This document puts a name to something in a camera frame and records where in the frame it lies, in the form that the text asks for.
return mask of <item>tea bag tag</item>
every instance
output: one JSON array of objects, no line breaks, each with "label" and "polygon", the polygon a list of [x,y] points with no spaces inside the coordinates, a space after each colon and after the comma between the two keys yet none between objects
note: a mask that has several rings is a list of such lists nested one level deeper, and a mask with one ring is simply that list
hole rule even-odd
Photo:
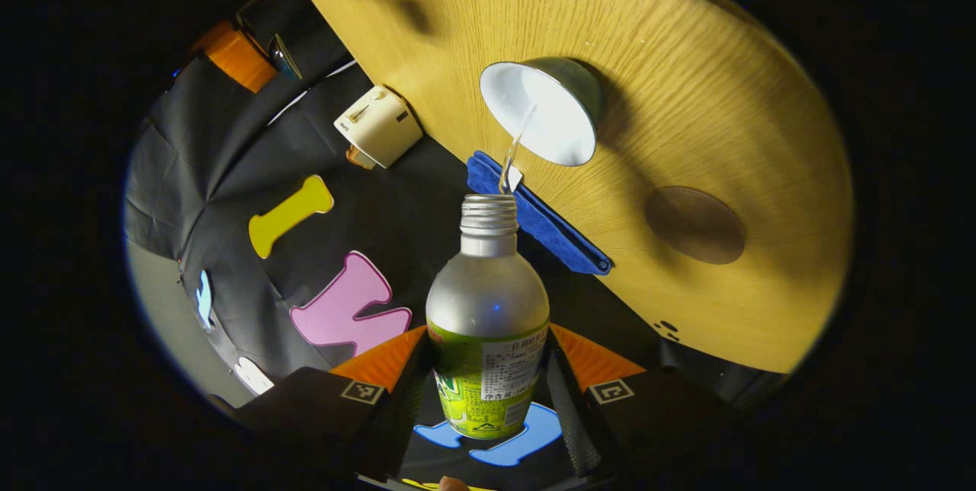
[{"label": "tea bag tag", "polygon": [[509,165],[509,191],[515,192],[515,189],[519,187],[519,182],[522,182],[522,171],[519,171],[515,165]]}]

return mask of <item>wooden table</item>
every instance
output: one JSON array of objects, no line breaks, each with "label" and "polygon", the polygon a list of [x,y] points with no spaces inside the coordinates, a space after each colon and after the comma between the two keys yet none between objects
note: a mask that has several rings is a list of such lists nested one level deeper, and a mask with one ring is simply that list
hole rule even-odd
[{"label": "wooden table", "polygon": [[[843,141],[794,58],[736,5],[313,2],[373,82],[403,95],[461,160],[480,149],[502,161],[512,141],[481,98],[488,64],[565,56],[597,71],[608,109],[592,161],[566,168],[520,150],[515,164],[527,188],[613,259],[600,280],[663,337],[662,320],[683,345],[788,372],[827,324],[853,234]],[[650,229],[645,202],[672,185],[734,210],[746,230],[741,257],[699,262]],[[599,317],[599,306],[589,310]]]}]

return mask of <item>pink letter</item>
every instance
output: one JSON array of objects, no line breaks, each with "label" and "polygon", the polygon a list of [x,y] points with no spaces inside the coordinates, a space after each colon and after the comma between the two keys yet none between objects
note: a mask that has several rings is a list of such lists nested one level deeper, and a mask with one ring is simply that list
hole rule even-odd
[{"label": "pink letter", "polygon": [[332,283],[302,307],[293,307],[292,323],[316,346],[352,342],[352,356],[381,345],[407,330],[413,314],[409,308],[356,319],[356,314],[376,303],[388,303],[393,290],[380,270],[362,252],[345,256],[345,268]]}]

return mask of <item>orange object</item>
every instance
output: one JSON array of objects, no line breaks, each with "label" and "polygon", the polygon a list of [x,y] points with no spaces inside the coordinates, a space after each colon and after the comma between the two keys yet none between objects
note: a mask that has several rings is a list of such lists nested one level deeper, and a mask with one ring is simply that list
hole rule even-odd
[{"label": "orange object", "polygon": [[400,380],[407,360],[424,337],[426,325],[404,332],[375,348],[370,348],[355,358],[342,363],[329,373],[359,380],[360,383],[376,384],[393,391]]},{"label": "orange object", "polygon": [[226,20],[193,43],[193,50],[203,50],[211,63],[250,92],[261,91],[278,74],[265,54]]},{"label": "orange object", "polygon": [[579,391],[586,393],[586,388],[593,384],[606,383],[607,380],[623,379],[643,373],[646,369],[637,363],[617,355],[596,342],[577,335],[565,327],[550,324],[552,334],[559,342],[559,346],[569,360],[569,367],[579,383]]}]

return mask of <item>bottle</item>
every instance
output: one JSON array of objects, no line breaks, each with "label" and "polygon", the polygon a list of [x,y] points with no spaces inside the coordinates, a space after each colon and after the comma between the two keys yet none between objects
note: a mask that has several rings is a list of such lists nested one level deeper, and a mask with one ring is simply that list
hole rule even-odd
[{"label": "bottle", "polygon": [[550,308],[517,230],[512,195],[464,196],[461,251],[426,300],[441,407],[468,438],[521,432],[539,377]]}]

